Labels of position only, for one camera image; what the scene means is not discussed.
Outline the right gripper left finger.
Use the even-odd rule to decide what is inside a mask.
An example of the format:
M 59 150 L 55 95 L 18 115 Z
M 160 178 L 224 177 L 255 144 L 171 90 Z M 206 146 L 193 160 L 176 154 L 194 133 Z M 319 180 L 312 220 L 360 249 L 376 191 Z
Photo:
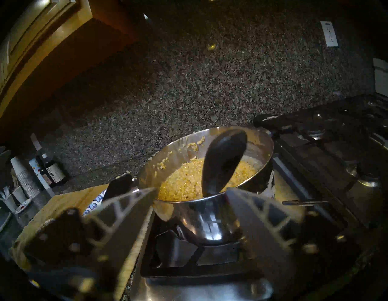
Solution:
M 125 261 L 137 248 L 143 226 L 147 229 L 156 188 L 141 189 L 108 199 L 83 217 L 89 255 L 97 274 L 90 294 L 95 300 L 114 301 Z

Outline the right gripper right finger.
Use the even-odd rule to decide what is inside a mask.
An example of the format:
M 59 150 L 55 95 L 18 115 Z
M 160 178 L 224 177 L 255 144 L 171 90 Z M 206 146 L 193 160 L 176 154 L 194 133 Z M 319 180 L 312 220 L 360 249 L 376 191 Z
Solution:
M 284 240 L 280 234 L 291 217 L 286 214 L 278 226 L 273 226 L 268 218 L 271 199 L 237 188 L 228 188 L 226 197 L 255 254 L 258 270 L 273 290 L 304 291 L 305 252 L 300 240 Z

